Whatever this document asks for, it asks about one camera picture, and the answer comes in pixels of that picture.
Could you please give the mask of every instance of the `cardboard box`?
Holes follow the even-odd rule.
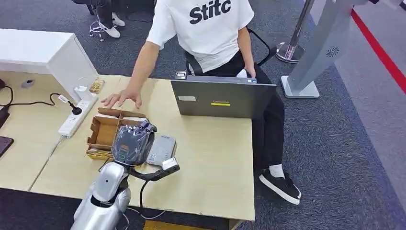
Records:
[[[87,140],[89,145],[87,155],[92,159],[107,160],[111,157],[109,153],[119,128],[125,125],[137,126],[145,119],[147,119],[145,115],[140,113],[99,108],[99,114],[93,118],[90,127],[92,135]]]

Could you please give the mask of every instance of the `black pants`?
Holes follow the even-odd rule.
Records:
[[[99,21],[107,28],[113,27],[112,12],[115,0],[72,0],[76,4],[92,5],[96,8]]]
[[[239,51],[229,62],[203,75],[235,77],[244,66],[244,60]],[[258,83],[271,84],[268,76],[257,64],[255,64],[255,72]],[[263,117],[252,120],[252,148],[255,168],[282,164],[284,121],[285,107],[275,92],[264,111]]]

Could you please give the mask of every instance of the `gray carpet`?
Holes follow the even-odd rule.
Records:
[[[301,0],[251,0],[256,17],[250,27],[269,43],[286,41],[291,35],[303,1]],[[127,22],[122,37],[104,43],[88,37],[88,26],[94,20],[85,6],[69,0],[2,0],[0,27],[15,29],[74,32],[100,74],[130,75],[137,53],[147,37],[150,25]],[[301,44],[311,37],[314,23],[309,18],[303,31]],[[153,76],[170,78],[184,68],[184,57],[173,39],[161,51]],[[253,41],[254,56],[264,54],[258,41]],[[294,65],[272,59],[263,66],[271,80],[292,71]],[[322,95],[317,100],[285,99],[285,155],[284,166],[293,175],[302,191],[299,206],[280,200],[256,179],[256,221],[244,223],[240,230],[402,230],[406,229],[406,215],[386,176],[379,158],[361,124],[351,99],[335,67],[320,76],[316,85]],[[18,197],[17,192],[0,190],[0,205]],[[36,195],[42,199],[43,212],[52,207],[53,199],[60,208],[66,202],[77,201]],[[33,218],[27,207],[0,208],[1,216]],[[59,219],[65,216],[56,215]],[[36,216],[46,222],[46,218]],[[198,221],[189,215],[174,214],[163,221],[225,229],[217,219]],[[15,218],[0,219],[0,229],[67,229],[41,225],[32,228],[29,222],[13,228]]]

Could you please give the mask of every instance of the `silver pole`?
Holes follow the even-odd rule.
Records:
[[[297,43],[299,42],[300,32],[303,28],[303,22],[312,9],[314,2],[315,0],[306,0],[306,2],[304,3],[305,5],[302,9],[302,12],[300,13],[299,20],[296,24],[296,28],[294,29],[291,41],[289,43],[282,42],[277,45],[278,49],[276,52],[276,57],[278,57],[279,60],[287,63],[297,63],[302,57],[305,49],[303,49]]]

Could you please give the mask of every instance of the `person's hand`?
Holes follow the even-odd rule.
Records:
[[[129,89],[121,90],[119,93],[114,93],[107,98],[101,100],[103,105],[111,109],[116,103],[120,107],[123,105],[124,101],[131,99],[135,102],[135,106],[139,109],[142,105],[141,94],[137,91],[132,91]]]
[[[252,66],[245,66],[245,71],[251,75],[252,78],[255,78],[257,73],[255,72],[254,65]]]

